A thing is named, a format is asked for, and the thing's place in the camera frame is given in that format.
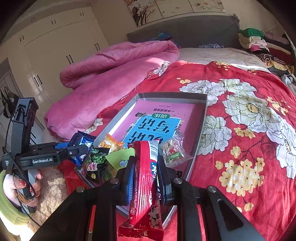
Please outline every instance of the snack package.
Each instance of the snack package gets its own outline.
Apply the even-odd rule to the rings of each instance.
[[[111,153],[120,150],[123,145],[123,142],[117,142],[111,135],[107,133],[105,139],[102,140],[98,147],[110,148],[109,153]]]
[[[130,156],[135,156],[133,148],[121,149],[106,156],[107,164],[103,177],[105,180],[116,177],[117,171],[126,167]]]
[[[84,132],[78,131],[75,133],[68,146],[78,146],[78,145],[86,145],[89,150],[94,142],[96,137],[91,136],[89,134],[86,134]],[[86,157],[87,154],[81,155],[81,156],[74,156],[74,157],[69,157],[69,160],[71,162],[74,162],[78,167],[80,167],[83,163],[84,158]]]
[[[128,220],[118,228],[118,236],[148,237],[162,241],[160,203],[157,196],[158,140],[136,141],[133,197]]]
[[[175,167],[192,158],[183,149],[183,138],[172,137],[160,144],[166,167]]]
[[[106,167],[106,156],[109,148],[91,147],[87,158],[86,178],[92,182],[99,183]]]

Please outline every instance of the hand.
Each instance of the hand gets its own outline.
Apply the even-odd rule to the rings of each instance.
[[[32,201],[29,203],[23,203],[25,205],[34,207],[37,206],[38,204],[38,197],[40,195],[40,188],[41,188],[41,183],[40,180],[42,179],[42,173],[40,170],[37,171],[36,175],[36,182],[32,184],[33,188],[35,189],[36,192],[36,198],[34,198]],[[13,203],[14,206],[20,207],[20,203],[17,199],[16,195],[16,189],[23,189],[27,186],[27,183],[21,179],[19,179],[15,175],[9,175],[7,174],[6,177],[4,178],[3,181],[3,190],[6,195],[6,197]]]

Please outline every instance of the red snack wrapper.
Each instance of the red snack wrapper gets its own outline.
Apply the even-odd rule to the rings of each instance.
[[[159,141],[136,141],[133,197],[128,220],[118,228],[118,236],[162,241],[163,227],[157,196],[157,155]]]

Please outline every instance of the pink comforter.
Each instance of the pink comforter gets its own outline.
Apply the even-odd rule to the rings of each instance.
[[[70,140],[77,130],[85,131],[98,113],[128,94],[148,71],[170,64],[179,57],[171,41],[120,43],[92,55],[60,73],[64,86],[74,91],[53,104],[44,120],[49,132]]]

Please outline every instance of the red fingernail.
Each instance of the red fingernail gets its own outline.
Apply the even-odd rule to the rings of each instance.
[[[25,182],[24,180],[21,180],[21,181],[20,181],[20,184],[21,184],[22,186],[26,186],[26,182]]]

